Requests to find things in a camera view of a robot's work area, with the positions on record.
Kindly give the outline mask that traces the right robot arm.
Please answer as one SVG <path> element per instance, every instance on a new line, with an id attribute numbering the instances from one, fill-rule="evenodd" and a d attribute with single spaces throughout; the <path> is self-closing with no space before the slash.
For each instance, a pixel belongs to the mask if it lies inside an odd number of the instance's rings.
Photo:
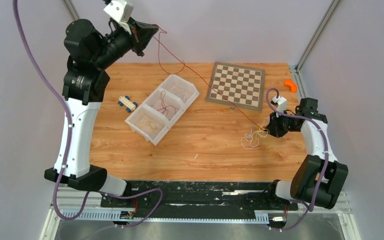
<path id="1" fill-rule="evenodd" d="M 265 195 L 266 204 L 278 209 L 286 200 L 297 200 L 332 209 L 349 170 L 332 151 L 327 136 L 328 120 L 317 110 L 318 101 L 301 99 L 293 115 L 287 113 L 287 100 L 282 96 L 274 96 L 270 107 L 274 111 L 269 116 L 269 134 L 280 138 L 289 132 L 301 133 L 307 155 L 291 181 L 274 182 L 275 189 Z"/>

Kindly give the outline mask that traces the orange plastic elbow piece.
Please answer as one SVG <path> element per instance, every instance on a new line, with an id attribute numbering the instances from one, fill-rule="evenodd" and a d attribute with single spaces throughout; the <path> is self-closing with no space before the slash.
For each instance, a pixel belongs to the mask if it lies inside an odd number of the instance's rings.
<path id="1" fill-rule="evenodd" d="M 288 90 L 291 92 L 291 93 L 297 93 L 298 92 L 298 86 L 296 85 L 296 83 L 292 80 L 285 80 L 283 82 L 284 86 L 286 88 L 288 88 Z"/>

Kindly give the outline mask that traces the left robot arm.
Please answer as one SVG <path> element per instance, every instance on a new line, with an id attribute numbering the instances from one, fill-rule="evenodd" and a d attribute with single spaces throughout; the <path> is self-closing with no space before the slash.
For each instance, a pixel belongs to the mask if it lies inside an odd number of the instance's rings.
<path id="1" fill-rule="evenodd" d="M 109 24 L 108 34 L 101 34 L 88 19 L 73 21 L 65 30 L 63 43 L 69 56 L 62 97 L 68 112 L 59 155 L 44 177 L 76 190 L 113 195 L 120 207 L 127 207 L 133 201 L 128 183 L 90 163 L 92 134 L 110 81 L 107 68 L 130 51 L 142 57 L 159 27 L 133 18 L 126 27 L 114 20 Z"/>

